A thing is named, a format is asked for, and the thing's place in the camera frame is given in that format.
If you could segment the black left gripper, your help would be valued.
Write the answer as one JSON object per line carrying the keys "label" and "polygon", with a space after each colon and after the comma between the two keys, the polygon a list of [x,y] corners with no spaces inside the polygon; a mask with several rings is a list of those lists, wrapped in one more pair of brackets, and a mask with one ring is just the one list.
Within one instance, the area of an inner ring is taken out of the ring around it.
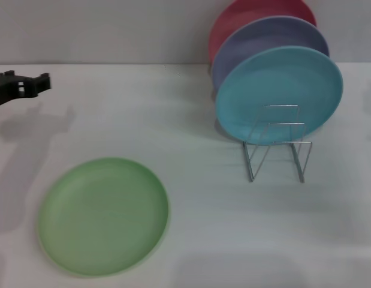
{"label": "black left gripper", "polygon": [[17,80],[8,80],[15,76],[14,70],[0,73],[0,106],[19,98],[35,98],[39,93],[51,89],[50,74],[38,77],[18,76]]}

